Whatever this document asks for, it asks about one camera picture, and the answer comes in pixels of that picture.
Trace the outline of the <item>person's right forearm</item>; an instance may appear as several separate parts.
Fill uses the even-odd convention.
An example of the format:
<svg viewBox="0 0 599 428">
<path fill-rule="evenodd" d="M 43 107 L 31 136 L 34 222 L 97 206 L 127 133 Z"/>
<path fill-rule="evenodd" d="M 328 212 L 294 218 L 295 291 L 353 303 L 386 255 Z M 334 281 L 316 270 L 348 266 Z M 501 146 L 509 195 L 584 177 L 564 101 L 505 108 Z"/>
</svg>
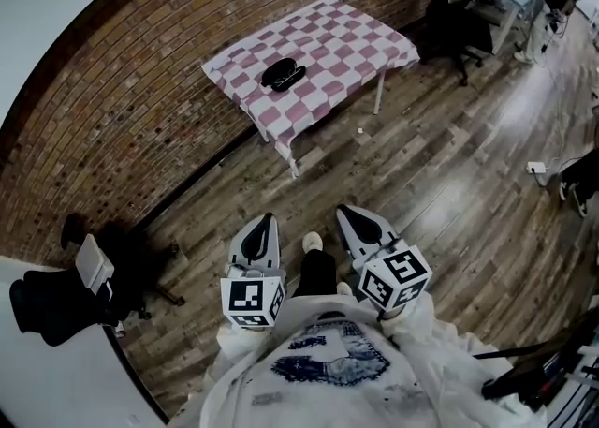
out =
<svg viewBox="0 0 599 428">
<path fill-rule="evenodd" d="M 380 324 L 418 377 L 441 376 L 444 372 L 465 375 L 479 368 L 456 327 L 436 318 L 433 299 L 427 292 L 409 302 L 399 314 L 384 314 Z"/>
</svg>

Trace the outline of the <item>white-legged table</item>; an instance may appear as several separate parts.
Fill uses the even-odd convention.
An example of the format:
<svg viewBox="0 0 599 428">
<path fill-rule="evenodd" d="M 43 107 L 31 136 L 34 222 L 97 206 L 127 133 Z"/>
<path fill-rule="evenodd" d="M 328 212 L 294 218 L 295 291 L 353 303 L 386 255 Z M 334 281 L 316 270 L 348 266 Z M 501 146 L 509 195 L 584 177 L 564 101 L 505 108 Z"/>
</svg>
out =
<svg viewBox="0 0 599 428">
<path fill-rule="evenodd" d="M 387 71 L 383 70 L 377 77 L 376 84 L 376 96 L 374 100 L 373 106 L 373 114 L 377 115 L 381 108 L 381 102 L 383 97 L 383 89 L 384 82 L 386 78 Z M 288 165 L 291 176 L 295 180 L 300 177 L 300 169 L 297 165 L 296 158 L 294 157 L 293 150 L 291 147 L 292 141 L 301 133 L 305 132 L 308 128 L 316 125 L 318 122 L 323 121 L 327 116 L 330 115 L 333 108 L 339 105 L 341 102 L 330 105 L 328 102 L 323 106 L 324 109 L 318 109 L 317 116 L 314 118 L 312 113 L 310 112 L 308 115 L 303 116 L 299 120 L 298 126 L 291 126 L 291 128 L 285 130 L 281 135 L 276 138 L 267 131 L 264 133 L 260 132 L 263 135 L 263 138 L 268 141 L 269 137 L 273 140 L 273 146 L 275 150 L 279 153 L 279 155 L 285 160 Z"/>
</svg>

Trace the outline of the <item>red white checkered tablecloth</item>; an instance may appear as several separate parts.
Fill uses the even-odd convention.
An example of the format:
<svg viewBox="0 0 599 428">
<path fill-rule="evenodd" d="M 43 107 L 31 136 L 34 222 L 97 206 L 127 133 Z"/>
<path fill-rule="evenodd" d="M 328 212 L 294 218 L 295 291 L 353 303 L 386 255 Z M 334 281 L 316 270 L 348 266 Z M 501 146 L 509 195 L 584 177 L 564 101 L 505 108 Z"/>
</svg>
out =
<svg viewBox="0 0 599 428">
<path fill-rule="evenodd" d="M 306 73 L 275 93 L 262 85 L 262 75 L 284 58 Z M 407 37 L 371 15 L 339 0 L 317 0 L 236 42 L 202 69 L 290 160 L 301 132 L 364 84 L 418 59 Z"/>
</svg>

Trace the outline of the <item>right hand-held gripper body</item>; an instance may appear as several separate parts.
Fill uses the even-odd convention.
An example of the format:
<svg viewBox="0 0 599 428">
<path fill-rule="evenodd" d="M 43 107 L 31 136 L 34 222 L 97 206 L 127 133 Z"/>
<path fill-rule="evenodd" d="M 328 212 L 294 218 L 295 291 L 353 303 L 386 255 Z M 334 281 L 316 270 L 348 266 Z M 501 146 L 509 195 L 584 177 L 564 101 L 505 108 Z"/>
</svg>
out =
<svg viewBox="0 0 599 428">
<path fill-rule="evenodd" d="M 382 318 L 397 316 L 416 302 L 429 284 L 432 271 L 416 245 L 392 240 L 353 263 L 358 272 L 358 295 L 369 300 Z"/>
</svg>

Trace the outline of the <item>white box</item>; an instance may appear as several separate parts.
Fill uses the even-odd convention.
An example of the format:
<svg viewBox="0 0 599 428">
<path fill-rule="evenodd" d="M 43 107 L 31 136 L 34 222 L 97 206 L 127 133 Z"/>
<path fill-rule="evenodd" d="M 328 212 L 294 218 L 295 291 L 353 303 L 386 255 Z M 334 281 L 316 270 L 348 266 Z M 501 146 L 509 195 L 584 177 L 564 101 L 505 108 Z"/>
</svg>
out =
<svg viewBox="0 0 599 428">
<path fill-rule="evenodd" d="M 90 289 L 94 295 L 101 288 L 108 291 L 108 300 L 111 299 L 113 291 L 110 279 L 114 274 L 115 267 L 108 256 L 99 247 L 95 237 L 87 234 L 76 256 L 75 265 L 83 285 Z"/>
</svg>

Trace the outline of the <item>black equipment stand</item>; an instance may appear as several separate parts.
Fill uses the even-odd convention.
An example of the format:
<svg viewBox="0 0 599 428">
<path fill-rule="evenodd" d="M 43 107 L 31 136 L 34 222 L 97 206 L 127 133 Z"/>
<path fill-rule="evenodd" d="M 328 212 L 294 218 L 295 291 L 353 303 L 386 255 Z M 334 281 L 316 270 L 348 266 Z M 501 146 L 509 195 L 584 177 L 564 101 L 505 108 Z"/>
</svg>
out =
<svg viewBox="0 0 599 428">
<path fill-rule="evenodd" d="M 548 428 L 578 428 L 588 417 L 599 418 L 599 306 L 546 342 L 476 357 L 516 360 L 483 384 L 487 400 L 515 394 L 533 411 L 547 411 Z"/>
</svg>

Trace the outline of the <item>person's left forearm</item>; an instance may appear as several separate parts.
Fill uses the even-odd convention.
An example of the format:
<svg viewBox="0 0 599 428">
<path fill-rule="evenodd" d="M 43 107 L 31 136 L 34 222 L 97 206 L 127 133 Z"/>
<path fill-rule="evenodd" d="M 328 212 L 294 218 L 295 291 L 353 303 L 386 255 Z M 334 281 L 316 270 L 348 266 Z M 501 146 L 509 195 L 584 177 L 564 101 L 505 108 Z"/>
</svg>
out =
<svg viewBox="0 0 599 428">
<path fill-rule="evenodd" d="M 203 390 L 208 394 L 233 369 L 236 376 L 263 355 L 272 341 L 272 327 L 243 328 L 226 322 L 217 334 L 220 348 L 203 378 Z"/>
</svg>

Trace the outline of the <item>black glasses case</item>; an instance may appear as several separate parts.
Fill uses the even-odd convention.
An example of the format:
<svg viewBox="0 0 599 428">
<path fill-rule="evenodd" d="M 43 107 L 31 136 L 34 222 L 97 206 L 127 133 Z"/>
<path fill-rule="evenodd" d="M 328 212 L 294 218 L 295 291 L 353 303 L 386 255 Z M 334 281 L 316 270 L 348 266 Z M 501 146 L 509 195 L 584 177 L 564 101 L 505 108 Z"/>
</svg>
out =
<svg viewBox="0 0 599 428">
<path fill-rule="evenodd" d="M 282 77 L 286 77 L 291 75 L 297 69 L 305 71 L 306 67 L 299 66 L 296 61 L 292 58 L 283 58 L 271 66 L 269 66 L 262 74 L 261 85 L 265 88 L 270 87 L 272 89 L 272 84 Z"/>
</svg>

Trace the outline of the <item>black office chair with box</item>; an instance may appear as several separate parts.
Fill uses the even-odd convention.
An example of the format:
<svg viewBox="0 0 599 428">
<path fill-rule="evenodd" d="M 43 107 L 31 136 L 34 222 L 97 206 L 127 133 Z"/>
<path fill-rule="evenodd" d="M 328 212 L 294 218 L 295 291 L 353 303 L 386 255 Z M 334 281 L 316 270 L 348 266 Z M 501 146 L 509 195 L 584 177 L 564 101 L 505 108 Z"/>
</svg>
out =
<svg viewBox="0 0 599 428">
<path fill-rule="evenodd" d="M 79 249 L 90 247 L 92 256 L 101 257 L 109 272 L 95 271 L 102 282 L 91 282 L 76 266 L 25 272 L 9 288 L 21 332 L 37 333 L 47 345 L 58 347 L 92 325 L 116 328 L 133 312 L 142 320 L 150 319 L 145 300 L 149 294 L 159 295 L 174 306 L 185 304 L 184 298 L 160 285 L 164 271 L 180 253 L 177 243 L 155 247 L 145 234 L 128 232 L 115 221 L 92 233 L 83 217 L 73 213 L 66 217 L 61 232 L 61 247 L 70 244 Z"/>
</svg>

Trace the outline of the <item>white printed shirt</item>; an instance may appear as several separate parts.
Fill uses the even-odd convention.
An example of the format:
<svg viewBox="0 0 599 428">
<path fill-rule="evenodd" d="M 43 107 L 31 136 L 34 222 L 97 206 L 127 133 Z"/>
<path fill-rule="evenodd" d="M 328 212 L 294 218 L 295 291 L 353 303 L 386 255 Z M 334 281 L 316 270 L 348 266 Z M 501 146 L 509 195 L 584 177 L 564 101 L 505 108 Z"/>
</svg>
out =
<svg viewBox="0 0 599 428">
<path fill-rule="evenodd" d="M 476 372 L 418 377 L 375 310 L 353 296 L 283 303 L 267 351 L 208 393 L 203 381 L 167 428 L 546 428 L 544 410 L 516 395 L 485 399 L 483 384 L 510 370 L 479 360 L 489 345 L 458 333 Z"/>
</svg>

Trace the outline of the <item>black swivel chair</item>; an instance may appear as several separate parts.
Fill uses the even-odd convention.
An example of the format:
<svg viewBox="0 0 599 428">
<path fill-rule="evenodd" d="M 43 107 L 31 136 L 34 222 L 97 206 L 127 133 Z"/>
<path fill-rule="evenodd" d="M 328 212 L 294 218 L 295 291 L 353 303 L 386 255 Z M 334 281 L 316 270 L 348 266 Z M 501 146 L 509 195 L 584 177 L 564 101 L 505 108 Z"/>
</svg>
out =
<svg viewBox="0 0 599 428">
<path fill-rule="evenodd" d="M 428 42 L 419 51 L 420 63 L 426 65 L 435 58 L 449 58 L 460 73 L 460 85 L 467 86 L 469 76 L 462 57 L 483 66 L 483 58 L 472 52 L 492 54 L 493 41 L 489 23 L 466 6 L 473 0 L 431 0 L 425 13 Z"/>
</svg>

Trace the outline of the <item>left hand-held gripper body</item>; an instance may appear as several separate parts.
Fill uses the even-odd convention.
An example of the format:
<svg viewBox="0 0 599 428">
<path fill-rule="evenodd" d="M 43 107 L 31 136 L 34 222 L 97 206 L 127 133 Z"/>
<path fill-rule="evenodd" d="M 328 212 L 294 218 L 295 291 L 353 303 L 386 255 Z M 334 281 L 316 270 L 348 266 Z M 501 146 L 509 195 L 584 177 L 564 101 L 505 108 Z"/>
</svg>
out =
<svg viewBox="0 0 599 428">
<path fill-rule="evenodd" d="M 224 316 L 244 329 L 271 328 L 285 299 L 286 271 L 229 264 L 221 282 Z"/>
</svg>

